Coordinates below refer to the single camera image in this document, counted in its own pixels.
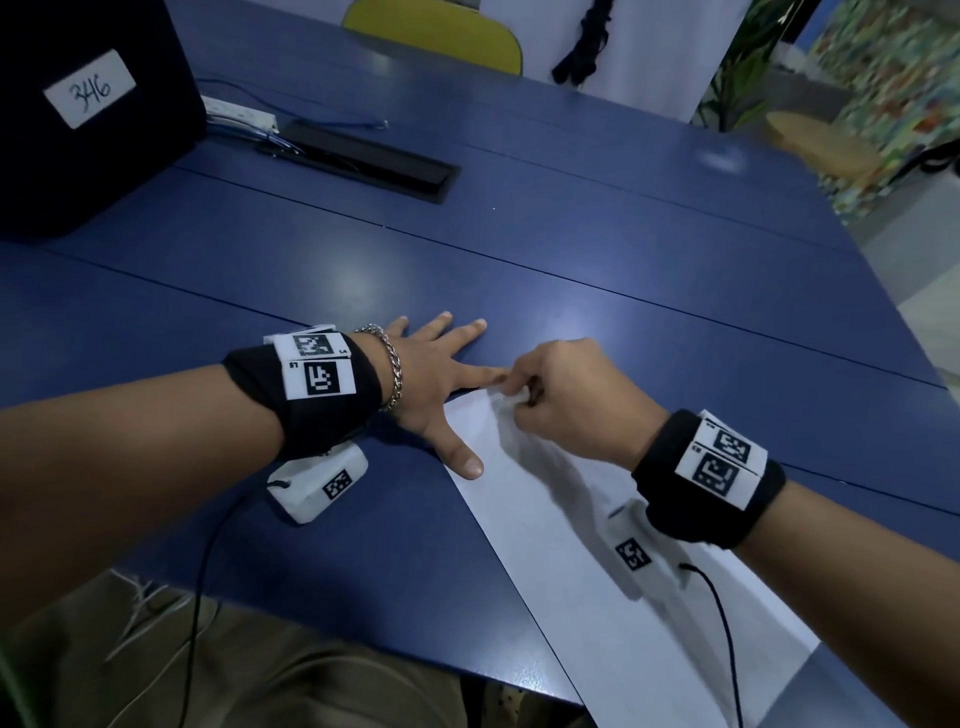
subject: power strip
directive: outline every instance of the power strip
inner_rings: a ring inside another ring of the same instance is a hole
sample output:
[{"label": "power strip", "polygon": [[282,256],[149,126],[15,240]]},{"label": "power strip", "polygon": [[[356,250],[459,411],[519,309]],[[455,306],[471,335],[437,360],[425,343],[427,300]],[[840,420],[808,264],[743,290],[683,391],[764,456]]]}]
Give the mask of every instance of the power strip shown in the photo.
[{"label": "power strip", "polygon": [[244,124],[250,124],[262,132],[277,133],[279,131],[276,126],[276,117],[267,111],[242,107],[239,104],[231,104],[229,101],[221,101],[220,99],[211,99],[209,96],[201,96],[201,98],[204,100],[204,106],[208,114],[236,119]]}]

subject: fingernail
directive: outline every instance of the fingernail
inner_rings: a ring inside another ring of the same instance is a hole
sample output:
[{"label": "fingernail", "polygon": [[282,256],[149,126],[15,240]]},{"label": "fingernail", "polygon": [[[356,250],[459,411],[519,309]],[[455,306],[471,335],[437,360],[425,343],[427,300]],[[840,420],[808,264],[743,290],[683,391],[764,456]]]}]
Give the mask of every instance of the fingernail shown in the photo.
[{"label": "fingernail", "polygon": [[471,457],[464,466],[464,473],[470,480],[474,480],[483,474],[483,463],[475,457]]}]

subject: khaki pants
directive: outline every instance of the khaki pants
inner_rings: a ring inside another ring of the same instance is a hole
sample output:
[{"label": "khaki pants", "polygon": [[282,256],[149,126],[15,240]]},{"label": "khaki pants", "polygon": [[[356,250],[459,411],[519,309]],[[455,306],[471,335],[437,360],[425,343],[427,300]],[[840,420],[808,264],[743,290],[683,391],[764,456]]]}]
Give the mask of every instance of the khaki pants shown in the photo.
[{"label": "khaki pants", "polygon": [[[104,574],[46,611],[60,630],[55,727],[107,728],[123,711],[110,728],[176,728],[192,604],[105,663],[131,597]],[[455,675],[246,609],[202,607],[190,728],[466,728]]]}]

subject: table surface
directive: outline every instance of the table surface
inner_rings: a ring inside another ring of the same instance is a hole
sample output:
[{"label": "table surface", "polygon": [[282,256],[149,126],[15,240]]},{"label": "table surface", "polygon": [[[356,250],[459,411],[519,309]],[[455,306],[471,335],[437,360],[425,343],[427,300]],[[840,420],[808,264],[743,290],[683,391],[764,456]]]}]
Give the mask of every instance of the table surface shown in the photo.
[{"label": "table surface", "polygon": [[[73,235],[0,245],[0,405],[209,363],[299,324],[448,308],[491,324],[467,361],[592,335],[665,406],[762,433],[801,482],[960,557],[960,412],[795,160],[744,147],[747,174],[721,179],[696,152],[725,141],[702,130],[242,2],[170,6],[198,75],[318,117],[388,117],[391,143],[464,174],[431,206],[205,142]],[[295,527],[266,502],[239,514],[214,551],[212,592],[576,701],[418,445],[378,422],[364,487],[336,518]],[[190,584],[235,497],[128,563]],[[898,725],[820,648],[764,725],[825,718]]]}]

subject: colorful mural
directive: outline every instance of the colorful mural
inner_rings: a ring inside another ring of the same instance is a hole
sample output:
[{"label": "colorful mural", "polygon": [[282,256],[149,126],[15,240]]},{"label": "colorful mural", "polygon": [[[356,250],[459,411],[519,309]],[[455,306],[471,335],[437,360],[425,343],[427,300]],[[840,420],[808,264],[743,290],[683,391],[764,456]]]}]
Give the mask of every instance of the colorful mural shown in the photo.
[{"label": "colorful mural", "polygon": [[847,0],[810,55],[853,97],[837,125],[876,145],[867,179],[822,180],[845,222],[865,215],[902,163],[960,136],[960,28],[894,0]]}]

